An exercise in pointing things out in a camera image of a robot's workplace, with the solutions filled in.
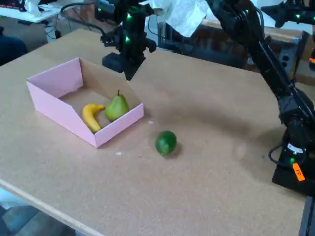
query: pink cardboard box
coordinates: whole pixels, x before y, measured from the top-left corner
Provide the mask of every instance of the pink cardboard box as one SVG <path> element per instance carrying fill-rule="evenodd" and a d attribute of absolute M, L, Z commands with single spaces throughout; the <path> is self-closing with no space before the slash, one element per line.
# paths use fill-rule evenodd
<path fill-rule="evenodd" d="M 143 103 L 126 79 L 79 58 L 29 78 L 27 85 L 39 112 L 96 148 L 144 115 Z M 95 118 L 102 129 L 92 133 L 81 119 L 83 107 L 89 103 L 106 106 L 118 90 L 125 96 L 130 111 L 112 123 L 100 111 Z"/>

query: pear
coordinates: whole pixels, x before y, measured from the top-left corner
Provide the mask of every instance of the pear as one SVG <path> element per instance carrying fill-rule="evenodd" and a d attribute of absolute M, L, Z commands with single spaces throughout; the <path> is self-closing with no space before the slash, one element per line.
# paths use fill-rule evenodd
<path fill-rule="evenodd" d="M 122 94 L 118 94 L 113 98 L 105 109 L 107 118 L 113 122 L 129 111 L 129 105 Z"/>

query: lime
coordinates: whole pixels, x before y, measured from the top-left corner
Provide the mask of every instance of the lime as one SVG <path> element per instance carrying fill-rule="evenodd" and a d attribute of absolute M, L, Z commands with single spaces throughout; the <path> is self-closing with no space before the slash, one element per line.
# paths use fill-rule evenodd
<path fill-rule="evenodd" d="M 156 149 L 162 155 L 168 155 L 174 151 L 177 144 L 176 135 L 169 130 L 161 132 L 156 140 Z"/>

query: orange label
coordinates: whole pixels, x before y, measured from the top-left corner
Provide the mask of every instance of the orange label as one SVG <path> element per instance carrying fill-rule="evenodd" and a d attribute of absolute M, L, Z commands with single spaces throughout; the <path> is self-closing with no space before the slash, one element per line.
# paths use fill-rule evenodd
<path fill-rule="evenodd" d="M 304 178 L 304 175 L 303 175 L 303 173 L 301 171 L 301 168 L 300 168 L 299 164 L 293 163 L 293 169 L 294 169 L 294 172 L 296 174 L 297 179 L 299 181 L 304 181 L 305 178 Z"/>

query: banana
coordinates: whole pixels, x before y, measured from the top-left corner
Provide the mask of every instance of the banana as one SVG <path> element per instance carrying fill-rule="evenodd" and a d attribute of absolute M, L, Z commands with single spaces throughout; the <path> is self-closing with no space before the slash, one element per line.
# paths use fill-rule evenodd
<path fill-rule="evenodd" d="M 104 109 L 105 106 L 103 105 L 88 104 L 82 110 L 82 120 L 93 133 L 96 133 L 101 129 L 95 120 L 94 115 Z"/>

